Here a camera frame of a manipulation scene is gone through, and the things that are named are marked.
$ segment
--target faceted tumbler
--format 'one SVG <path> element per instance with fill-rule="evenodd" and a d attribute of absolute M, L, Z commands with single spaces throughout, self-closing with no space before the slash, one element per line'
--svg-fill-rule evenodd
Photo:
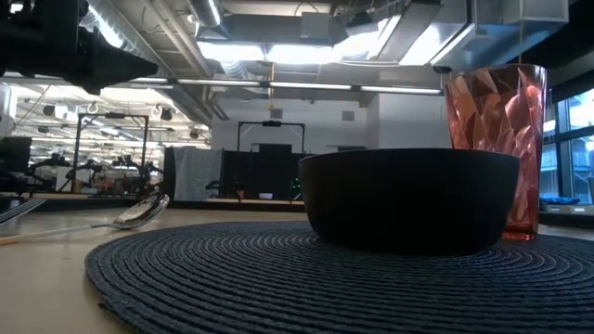
<path fill-rule="evenodd" d="M 453 148 L 520 158 L 520 175 L 504 238 L 530 240 L 538 229 L 546 90 L 545 69 L 523 64 L 461 74 L 445 87 Z"/>

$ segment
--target table surface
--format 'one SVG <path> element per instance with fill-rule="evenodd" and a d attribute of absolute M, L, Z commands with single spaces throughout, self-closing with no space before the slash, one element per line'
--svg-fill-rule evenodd
<path fill-rule="evenodd" d="M 20 232 L 33 233 L 110 223 L 121 209 L 29 213 Z M 224 221 L 303 221 L 304 213 L 167 210 L 136 231 L 99 228 L 0 246 L 0 332 L 126 333 L 129 328 L 97 305 L 101 302 L 84 275 L 84 257 L 99 244 L 164 227 Z M 594 240 L 593 231 L 541 226 L 540 233 Z"/>

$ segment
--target black bowl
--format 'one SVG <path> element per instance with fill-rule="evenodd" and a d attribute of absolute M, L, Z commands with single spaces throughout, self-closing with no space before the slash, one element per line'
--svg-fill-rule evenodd
<path fill-rule="evenodd" d="M 495 244 L 520 161 L 479 150 L 403 148 L 299 161 L 305 208 L 322 238 L 408 254 L 469 254 Z"/>

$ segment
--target metal spoon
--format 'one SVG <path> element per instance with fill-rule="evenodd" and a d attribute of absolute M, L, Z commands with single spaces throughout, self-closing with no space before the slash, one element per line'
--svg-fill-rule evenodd
<path fill-rule="evenodd" d="M 28 235 L 0 238 L 0 245 L 17 243 L 23 240 L 29 240 L 33 238 L 43 238 L 56 236 L 72 232 L 85 231 L 91 228 L 98 227 L 111 227 L 119 230 L 131 230 L 142 225 L 146 225 L 152 222 L 158 215 L 160 215 L 169 204 L 169 196 L 160 194 L 153 195 L 126 210 L 120 214 L 112 224 L 95 224 L 85 225 L 80 227 L 63 228 L 59 230 L 46 231 L 41 233 L 33 233 Z"/>

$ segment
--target round placemat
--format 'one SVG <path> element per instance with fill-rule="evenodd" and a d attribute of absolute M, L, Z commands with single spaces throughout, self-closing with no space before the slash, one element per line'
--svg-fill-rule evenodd
<path fill-rule="evenodd" d="M 571 238 L 413 257 L 334 246 L 308 223 L 217 223 L 116 239 L 86 273 L 149 333 L 592 333 L 593 262 Z"/>

